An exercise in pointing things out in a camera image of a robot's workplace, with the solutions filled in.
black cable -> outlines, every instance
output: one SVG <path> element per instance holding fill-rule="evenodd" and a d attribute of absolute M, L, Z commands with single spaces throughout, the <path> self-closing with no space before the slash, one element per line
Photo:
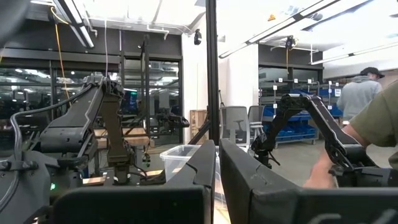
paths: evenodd
<path fill-rule="evenodd" d="M 16 117 L 20 116 L 20 115 L 25 115 L 25 114 L 34 114 L 34 113 L 41 113 L 47 110 L 52 110 L 54 108 L 57 108 L 59 106 L 64 105 L 65 103 L 68 103 L 76 98 L 78 98 L 79 96 L 85 94 L 89 89 L 91 88 L 91 85 L 89 85 L 88 87 L 82 89 L 78 94 L 74 95 L 73 97 L 61 102 L 61 103 L 57 103 L 56 105 L 52 105 L 52 106 L 48 106 L 42 109 L 37 109 L 37 110 L 31 110 L 31 111 L 23 111 L 23 112 L 19 112 L 16 114 L 13 114 L 10 118 L 11 121 L 11 125 L 12 128 L 14 129 L 14 134 L 15 134 L 15 143 L 14 143 L 14 159 L 15 161 L 21 161 L 22 160 L 22 133 L 21 133 L 21 129 L 18 126 Z M 9 203 L 10 199 L 14 196 L 17 187 L 19 184 L 19 171 L 15 170 L 14 171 L 14 179 L 11 182 L 11 185 L 9 186 L 9 188 L 7 189 L 6 194 L 3 196 L 3 198 L 0 200 L 0 212 L 2 212 L 4 210 L 4 208 L 7 206 L 7 204 Z"/>

olive green sleeve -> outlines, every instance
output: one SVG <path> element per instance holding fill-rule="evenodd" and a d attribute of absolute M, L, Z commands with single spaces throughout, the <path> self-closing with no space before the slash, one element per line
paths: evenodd
<path fill-rule="evenodd" d="M 394 119 L 389 106 L 385 93 L 382 91 L 349 123 L 363 139 L 371 144 L 394 147 L 397 143 L 394 135 Z"/>

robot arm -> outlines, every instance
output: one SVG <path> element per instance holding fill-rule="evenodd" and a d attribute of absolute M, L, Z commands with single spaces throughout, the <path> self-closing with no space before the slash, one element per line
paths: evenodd
<path fill-rule="evenodd" d="M 292 116 L 303 110 L 308 111 L 325 138 L 326 152 L 335 164 L 330 173 L 337 177 L 340 187 L 387 187 L 396 184 L 392 182 L 396 178 L 390 177 L 397 175 L 397 172 L 379 168 L 366 154 L 365 148 L 340 129 L 317 96 L 288 94 L 282 97 L 270 128 L 251 146 L 259 162 L 271 168 L 269 160 L 274 159 L 269 156 L 272 156 L 279 131 Z"/>

black metal pole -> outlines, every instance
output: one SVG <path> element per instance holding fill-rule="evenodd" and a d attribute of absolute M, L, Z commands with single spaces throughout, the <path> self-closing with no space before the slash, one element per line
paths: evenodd
<path fill-rule="evenodd" d="M 148 41 L 149 35 L 144 36 L 144 61 L 145 61 L 145 108 L 146 108 L 146 126 L 147 126 L 147 134 L 150 138 L 150 96 L 149 96 L 149 54 L 148 54 Z"/>
<path fill-rule="evenodd" d="M 218 53 L 216 0 L 206 0 L 206 43 L 207 43 L 207 89 L 209 106 L 209 139 L 216 146 L 220 140 L 220 117 L 218 108 Z"/>

clear plastic bin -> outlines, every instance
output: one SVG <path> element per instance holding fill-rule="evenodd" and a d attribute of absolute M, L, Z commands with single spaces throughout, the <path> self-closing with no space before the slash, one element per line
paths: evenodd
<path fill-rule="evenodd" d="M 181 145 L 160 153 L 160 158 L 164 161 L 166 181 L 169 181 L 199 148 L 199 145 Z M 221 183 L 218 146 L 216 146 L 216 156 L 215 208 L 226 209 L 223 184 Z"/>

